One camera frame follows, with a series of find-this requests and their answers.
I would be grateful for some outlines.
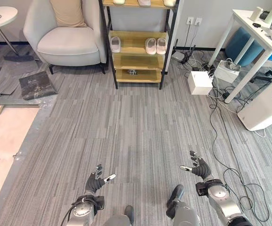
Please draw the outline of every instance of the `wall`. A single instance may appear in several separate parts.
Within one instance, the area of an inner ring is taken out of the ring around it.
[[[25,17],[32,0],[0,0],[0,6],[13,6],[18,9],[18,17],[12,23],[4,26],[2,29],[10,41],[26,41],[23,35],[23,26]],[[177,38],[179,39],[178,46],[184,46],[186,40],[186,19],[189,16],[201,17],[203,22],[198,29],[198,33],[194,40],[197,47],[215,48],[216,44],[224,31],[229,18],[232,14],[232,9],[246,9],[254,10],[256,6],[270,10],[272,7],[272,0],[184,0],[183,13],[179,25]],[[129,30],[139,30],[144,26],[144,30],[158,30],[163,27],[164,20],[160,20],[160,16],[164,13],[159,10],[140,9],[142,16],[133,16],[130,11],[120,12],[122,9],[112,11],[114,29],[123,27]],[[193,37],[196,27],[190,28],[189,40],[187,46]]]
[[[0,0],[0,6],[12,6],[18,10],[17,18],[1,28],[10,41],[26,41],[23,27],[32,0]]]
[[[203,18],[201,26],[192,45],[202,48],[215,48],[224,32],[232,9],[254,10],[257,6],[271,10],[272,0],[185,0],[183,14],[177,34],[178,46],[184,46],[188,25],[187,17]],[[231,30],[230,36],[238,29],[237,23]],[[190,46],[191,39],[196,31],[196,26],[190,27],[186,46]]]

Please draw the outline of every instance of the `baseboard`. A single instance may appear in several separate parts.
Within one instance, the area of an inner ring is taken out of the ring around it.
[[[27,41],[11,41],[12,45],[30,45]],[[7,45],[5,41],[0,41],[0,45]]]
[[[177,46],[175,49],[177,49],[177,50],[190,50],[190,47]],[[195,50],[215,51],[215,48],[196,47]]]

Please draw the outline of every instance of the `wooden shelf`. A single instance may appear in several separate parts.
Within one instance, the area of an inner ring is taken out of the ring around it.
[[[150,7],[140,6],[137,0],[125,0],[123,5],[116,5],[113,3],[113,0],[103,0],[104,6],[113,6],[113,7],[141,7],[141,8],[160,8],[160,9],[170,9],[164,5],[163,0],[151,0]]]
[[[161,55],[153,56],[129,56],[121,53],[113,54],[115,69],[135,69],[135,70],[157,70],[163,69],[163,58]]]
[[[160,83],[161,73],[160,71],[137,71],[137,75],[131,75],[128,70],[117,70],[116,78],[117,82],[145,82],[145,83]]]
[[[119,37],[121,40],[121,53],[142,54],[154,56],[146,53],[145,40],[148,38],[166,38],[165,32],[124,32],[110,31],[111,37]]]

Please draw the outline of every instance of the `white armchair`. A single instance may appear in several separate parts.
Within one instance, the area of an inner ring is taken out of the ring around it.
[[[101,66],[106,63],[104,31],[99,1],[82,0],[87,27],[58,27],[49,0],[33,0],[24,35],[41,61],[61,66]]]

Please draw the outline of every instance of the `shoe rack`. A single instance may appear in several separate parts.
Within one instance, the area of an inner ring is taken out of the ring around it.
[[[116,5],[113,0],[99,0],[102,23],[104,26],[107,42],[108,60],[112,68],[114,83],[118,89],[118,82],[138,82],[138,83],[159,83],[162,88],[167,61],[170,59],[169,49],[172,43],[173,30],[176,22],[177,11],[180,0],[176,0],[174,7],[167,7],[163,0],[151,0],[150,8],[166,10],[166,22],[164,32],[130,32],[113,31],[110,7],[137,7],[140,8],[137,0],[125,0],[125,4]],[[107,8],[108,24],[106,23],[105,7]],[[168,19],[170,11],[173,12],[171,26]],[[110,37],[119,37],[121,40],[120,53],[112,53],[110,48]],[[165,55],[150,55],[146,53],[145,40],[147,38],[167,39],[167,50]],[[137,70],[137,75],[130,75],[129,69]]]

